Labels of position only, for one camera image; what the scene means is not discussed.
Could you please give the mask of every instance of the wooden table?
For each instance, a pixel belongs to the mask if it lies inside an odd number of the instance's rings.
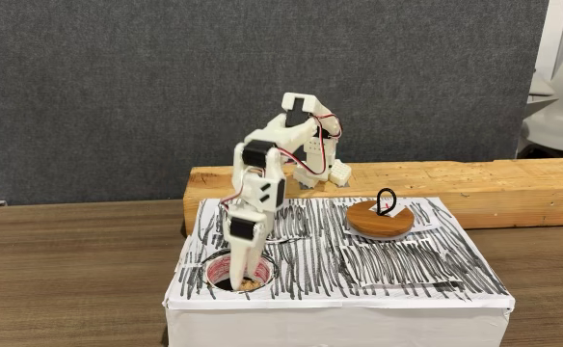
[[[0,207],[0,346],[161,346],[182,210]],[[502,346],[563,346],[563,227],[469,235],[517,299]]]

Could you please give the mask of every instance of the acoustic panel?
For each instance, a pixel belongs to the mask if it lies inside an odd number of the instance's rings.
[[[512,158],[547,0],[0,0],[0,200],[180,198],[313,93],[343,161]]]

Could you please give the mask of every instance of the wooden block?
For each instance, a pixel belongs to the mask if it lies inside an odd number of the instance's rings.
[[[488,163],[357,163],[349,187],[318,183],[302,190],[286,165],[287,198],[374,197],[389,187],[398,197],[439,197],[464,228],[563,226],[563,159]],[[193,168],[183,197],[191,233],[199,202],[233,193],[232,167]]]

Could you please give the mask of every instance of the hole in box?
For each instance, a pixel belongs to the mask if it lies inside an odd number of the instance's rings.
[[[243,274],[244,283],[247,284],[245,290],[252,291],[262,287],[268,283],[272,277],[273,266],[270,261],[262,257],[258,266],[255,268],[255,275],[250,277],[247,272]],[[214,259],[209,260],[206,265],[206,280],[213,286],[232,291],[230,285],[230,254],[224,254]]]

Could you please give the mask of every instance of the robotic arm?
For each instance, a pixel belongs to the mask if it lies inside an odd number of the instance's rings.
[[[293,176],[309,187],[328,179],[345,185],[350,177],[350,167],[335,160],[335,146],[341,135],[337,117],[314,95],[286,93],[281,106],[285,113],[234,148],[232,186],[236,194],[220,202],[227,211],[223,229],[230,244],[230,283],[234,290],[239,288],[246,268],[248,275],[254,275],[266,238],[273,230],[275,212],[285,196],[285,157],[297,162]],[[286,127],[290,112],[301,112],[308,119]],[[293,155],[300,146],[308,155],[307,163]],[[228,205],[235,198],[241,201]]]

